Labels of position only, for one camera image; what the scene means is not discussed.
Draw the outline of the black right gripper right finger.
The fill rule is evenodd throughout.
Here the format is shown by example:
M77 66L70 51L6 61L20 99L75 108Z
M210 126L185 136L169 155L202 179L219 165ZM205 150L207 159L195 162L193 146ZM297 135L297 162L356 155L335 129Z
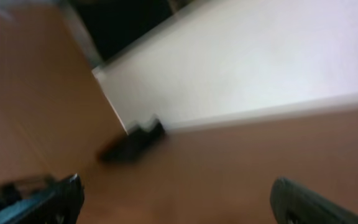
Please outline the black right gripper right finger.
M358 224L358 215L284 177L270 192L270 206L278 224Z

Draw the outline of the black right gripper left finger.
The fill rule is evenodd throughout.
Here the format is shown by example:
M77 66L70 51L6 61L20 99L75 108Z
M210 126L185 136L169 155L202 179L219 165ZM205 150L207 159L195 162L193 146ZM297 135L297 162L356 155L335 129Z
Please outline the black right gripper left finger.
M78 174L62 180L51 175L0 185L0 224L75 224L85 201Z

